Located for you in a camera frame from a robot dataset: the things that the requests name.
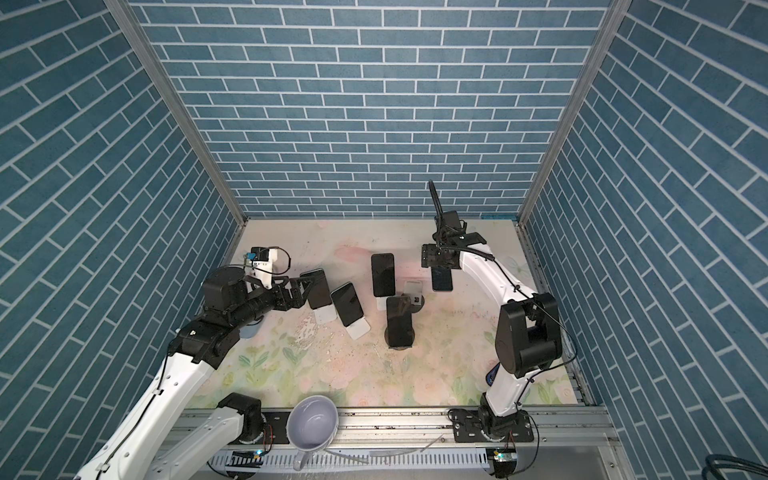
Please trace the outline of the teal phone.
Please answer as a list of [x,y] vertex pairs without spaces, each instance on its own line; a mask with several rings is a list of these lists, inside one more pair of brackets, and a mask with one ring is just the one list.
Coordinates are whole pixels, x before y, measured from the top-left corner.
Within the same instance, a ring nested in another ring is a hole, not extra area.
[[300,277],[312,281],[307,294],[307,301],[312,310],[319,310],[332,304],[330,288],[322,268],[303,272]]
[[347,282],[330,293],[339,319],[345,327],[364,317],[362,305],[352,282]]

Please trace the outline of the blue oval pouch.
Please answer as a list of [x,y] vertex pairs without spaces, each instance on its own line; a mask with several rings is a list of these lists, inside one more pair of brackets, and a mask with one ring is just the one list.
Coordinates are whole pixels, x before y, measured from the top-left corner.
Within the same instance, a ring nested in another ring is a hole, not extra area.
[[262,326],[262,320],[254,321],[251,323],[248,323],[244,326],[242,326],[239,330],[239,335],[241,339],[249,339],[256,336],[261,329]]

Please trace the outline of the aluminium front rail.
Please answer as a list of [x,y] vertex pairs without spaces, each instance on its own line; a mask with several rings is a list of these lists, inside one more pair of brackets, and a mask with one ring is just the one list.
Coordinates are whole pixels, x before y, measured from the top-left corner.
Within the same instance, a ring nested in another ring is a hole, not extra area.
[[385,449],[423,447],[435,440],[439,447],[491,445],[516,447],[612,446],[618,434],[603,407],[581,405],[527,406],[527,416],[509,428],[512,437],[485,434],[475,410],[449,414],[446,407],[341,408],[334,448]]

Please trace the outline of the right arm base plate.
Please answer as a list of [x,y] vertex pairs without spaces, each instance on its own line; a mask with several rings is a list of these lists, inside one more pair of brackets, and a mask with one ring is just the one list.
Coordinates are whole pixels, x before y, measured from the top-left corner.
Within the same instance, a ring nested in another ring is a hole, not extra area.
[[447,411],[456,443],[532,442],[535,439],[530,415],[525,410],[506,417],[495,416],[489,407]]

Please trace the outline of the white mug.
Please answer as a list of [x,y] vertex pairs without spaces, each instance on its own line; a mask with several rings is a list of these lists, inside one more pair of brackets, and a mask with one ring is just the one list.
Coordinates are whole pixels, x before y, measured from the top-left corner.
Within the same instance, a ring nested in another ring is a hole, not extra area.
[[330,445],[339,426],[339,413],[334,402],[323,395],[300,401],[290,412],[286,423],[289,444],[297,452],[292,466],[301,471],[312,456]]

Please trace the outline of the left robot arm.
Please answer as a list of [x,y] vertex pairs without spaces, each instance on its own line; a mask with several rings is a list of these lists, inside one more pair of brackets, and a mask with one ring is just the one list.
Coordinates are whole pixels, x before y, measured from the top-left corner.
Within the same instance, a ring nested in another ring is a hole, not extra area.
[[265,423],[260,400],[230,393],[201,426],[160,450],[190,399],[240,341],[241,330],[272,311],[303,307],[316,281],[276,276],[264,286],[240,266],[211,273],[202,285],[202,313],[169,343],[150,386],[77,478],[190,479],[226,445],[257,442]]

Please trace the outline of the white stand far left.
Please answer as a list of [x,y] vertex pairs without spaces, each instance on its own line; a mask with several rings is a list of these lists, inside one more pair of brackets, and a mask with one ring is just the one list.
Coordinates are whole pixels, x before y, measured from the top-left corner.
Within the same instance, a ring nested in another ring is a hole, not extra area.
[[332,323],[338,319],[336,308],[333,304],[312,310],[314,319],[318,325]]

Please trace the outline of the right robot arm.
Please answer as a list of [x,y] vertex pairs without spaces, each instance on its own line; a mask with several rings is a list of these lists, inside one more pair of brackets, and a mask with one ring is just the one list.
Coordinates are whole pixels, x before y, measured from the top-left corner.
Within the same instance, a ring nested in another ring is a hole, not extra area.
[[457,212],[437,207],[435,224],[433,241],[422,246],[421,266],[468,274],[500,307],[494,339],[499,367],[478,415],[484,434],[501,439],[518,420],[523,396],[535,377],[562,357],[557,301],[520,283],[482,235],[467,230]]

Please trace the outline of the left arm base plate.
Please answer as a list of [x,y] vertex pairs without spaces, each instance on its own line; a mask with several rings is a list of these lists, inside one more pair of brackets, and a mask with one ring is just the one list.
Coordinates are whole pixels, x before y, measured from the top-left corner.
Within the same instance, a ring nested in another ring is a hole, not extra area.
[[259,431],[249,432],[244,439],[237,439],[239,444],[243,445],[288,445],[287,419],[288,410],[267,410],[261,413],[262,420]]

